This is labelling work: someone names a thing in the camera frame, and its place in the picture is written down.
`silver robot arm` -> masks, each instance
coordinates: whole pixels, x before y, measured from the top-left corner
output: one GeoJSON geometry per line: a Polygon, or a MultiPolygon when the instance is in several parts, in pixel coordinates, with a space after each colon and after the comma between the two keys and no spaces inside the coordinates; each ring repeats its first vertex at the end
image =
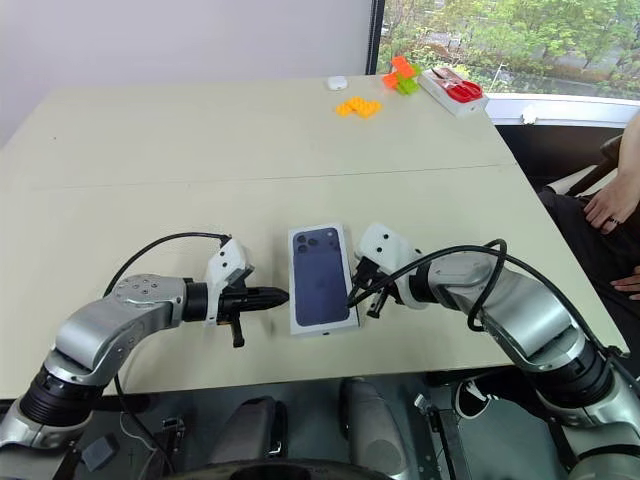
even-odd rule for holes
{"type": "Polygon", "coordinates": [[[243,247],[229,240],[209,260],[206,282],[136,275],[80,308],[60,328],[29,390],[5,415],[0,449],[16,444],[49,450],[78,438],[91,420],[95,401],[131,351],[155,332],[204,320],[230,324],[234,347],[244,345],[240,312],[288,300],[277,288],[247,288],[244,279],[252,271],[243,247]]]}
{"type": "MultiPolygon", "coordinates": [[[[357,288],[420,257],[407,240],[380,224],[367,230],[356,256],[357,288]]],[[[485,253],[440,257],[380,291],[369,314],[378,316],[387,296],[410,308],[440,303],[468,314],[495,264],[496,257],[485,253]]],[[[504,268],[480,321],[562,425],[580,459],[572,480],[640,479],[640,400],[548,288],[504,268]]]]}

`floor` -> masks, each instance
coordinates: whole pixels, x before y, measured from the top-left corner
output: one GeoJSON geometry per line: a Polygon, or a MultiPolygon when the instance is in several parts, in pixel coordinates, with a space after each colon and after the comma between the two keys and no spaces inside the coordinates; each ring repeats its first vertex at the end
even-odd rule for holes
{"type": "MultiPolygon", "coordinates": [[[[442,448],[437,437],[431,442],[428,425],[413,406],[413,400],[422,393],[434,399],[440,408],[446,408],[448,405],[442,403],[448,403],[450,391],[430,391],[421,376],[415,374],[370,377],[367,381],[385,398],[398,424],[411,461],[411,477],[448,480],[442,448]]],[[[237,406],[250,398],[270,395],[287,406],[290,458],[348,462],[348,445],[340,434],[337,420],[339,384],[336,379],[166,393],[158,396],[159,401],[142,414],[141,419],[156,432],[163,418],[176,415],[184,418],[185,441],[174,463],[180,471],[190,470],[206,463],[216,433],[237,406]]],[[[124,421],[131,433],[138,433],[126,417],[124,421]]],[[[147,472],[148,476],[140,476],[149,453],[140,441],[126,437],[118,422],[117,413],[96,412],[80,446],[113,433],[120,451],[100,471],[90,473],[80,465],[76,479],[157,478],[153,469],[147,472]]],[[[509,402],[494,401],[478,419],[461,420],[459,429],[474,480],[567,478],[556,461],[545,425],[509,402]]]]}

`green foliage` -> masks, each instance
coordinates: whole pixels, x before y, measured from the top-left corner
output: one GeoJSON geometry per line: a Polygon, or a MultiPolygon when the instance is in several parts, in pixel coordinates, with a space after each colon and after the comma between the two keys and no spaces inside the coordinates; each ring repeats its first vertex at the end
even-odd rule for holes
{"type": "Polygon", "coordinates": [[[462,67],[493,92],[566,90],[555,77],[580,94],[640,98],[640,1],[387,0],[378,71],[396,55],[462,67]]]}

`white table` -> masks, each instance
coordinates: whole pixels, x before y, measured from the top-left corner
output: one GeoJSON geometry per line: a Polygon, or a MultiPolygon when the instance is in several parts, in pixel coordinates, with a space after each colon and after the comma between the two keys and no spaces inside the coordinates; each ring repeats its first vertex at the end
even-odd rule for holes
{"type": "MultiPolygon", "coordinates": [[[[424,252],[502,237],[605,344],[626,348],[489,120],[457,120],[422,91],[401,97],[376,77],[351,78],[338,93],[321,79],[59,91],[2,155],[0,398],[24,392],[60,323],[99,297],[126,258],[185,230],[232,233],[256,267],[248,283],[285,289],[296,226],[341,222],[355,242],[379,221],[424,252]],[[333,113],[353,95],[384,107],[367,120],[333,113]]],[[[129,273],[202,278],[212,246],[167,244],[129,273]]],[[[286,305],[244,315],[247,344],[235,350],[226,327],[160,332],[132,354],[124,388],[508,363],[462,314],[437,305],[418,312],[390,302],[378,320],[362,310],[357,331],[317,338],[291,337],[288,318],[286,305]]]]}

